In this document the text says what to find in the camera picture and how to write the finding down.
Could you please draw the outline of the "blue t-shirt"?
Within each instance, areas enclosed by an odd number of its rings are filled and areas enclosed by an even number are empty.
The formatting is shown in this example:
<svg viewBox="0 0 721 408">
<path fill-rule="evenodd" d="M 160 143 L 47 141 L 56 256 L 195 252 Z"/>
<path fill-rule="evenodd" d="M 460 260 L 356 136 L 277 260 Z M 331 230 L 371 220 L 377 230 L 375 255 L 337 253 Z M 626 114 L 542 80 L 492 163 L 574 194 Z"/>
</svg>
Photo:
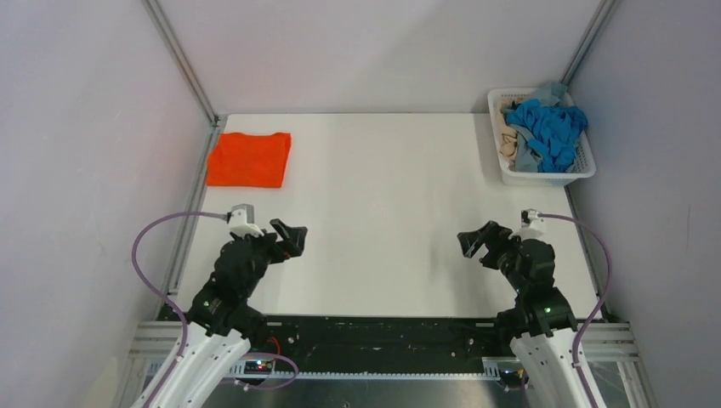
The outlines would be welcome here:
<svg viewBox="0 0 721 408">
<path fill-rule="evenodd" d="M 571 173 L 576 148 L 588 125 L 575 106 L 550 106 L 539 99 L 502 109 L 507 126 L 519 137 L 514 170 L 520 173 Z"/>
</svg>

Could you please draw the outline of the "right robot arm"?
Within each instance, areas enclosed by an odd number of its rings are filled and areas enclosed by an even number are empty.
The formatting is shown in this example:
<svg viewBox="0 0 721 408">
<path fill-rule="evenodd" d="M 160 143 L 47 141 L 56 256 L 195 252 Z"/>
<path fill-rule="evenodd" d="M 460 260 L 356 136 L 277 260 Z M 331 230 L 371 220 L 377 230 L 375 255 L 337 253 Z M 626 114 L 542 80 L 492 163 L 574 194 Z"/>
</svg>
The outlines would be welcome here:
<svg viewBox="0 0 721 408">
<path fill-rule="evenodd" d="M 588 325 L 578 323 L 555 285 L 554 248 L 494 221 L 457 239 L 465 258 L 484 248 L 480 264 L 500 271 L 514 289 L 514 306 L 497 314 L 493 339 L 523 366 L 520 386 L 531 385 L 543 407 L 605 406 L 581 345 Z"/>
</svg>

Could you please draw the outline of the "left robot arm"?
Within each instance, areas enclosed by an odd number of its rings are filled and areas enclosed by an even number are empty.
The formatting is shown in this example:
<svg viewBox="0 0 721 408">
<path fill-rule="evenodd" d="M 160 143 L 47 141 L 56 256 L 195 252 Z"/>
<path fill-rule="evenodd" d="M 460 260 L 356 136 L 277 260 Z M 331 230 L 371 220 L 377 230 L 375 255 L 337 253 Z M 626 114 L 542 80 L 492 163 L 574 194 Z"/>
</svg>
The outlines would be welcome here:
<svg viewBox="0 0 721 408">
<path fill-rule="evenodd" d="M 199 407 L 232 365 L 246 354 L 262 351 L 269 339 L 267 320 L 249 306 L 249 298 L 271 264 L 282 264 L 304 252 L 308 234 L 305 226 L 292 227 L 273 218 L 273 230 L 267 231 L 253 223 L 245 206 L 203 215 L 224 221 L 231 239 L 221 247 L 207 282 L 186 311 L 149 281 L 138 261 L 143 237 L 179 215 L 173 213 L 151 222 L 133 241 L 131 262 L 136 274 L 171 308 L 181 324 L 169 355 L 134 402 L 136 407 Z"/>
</svg>

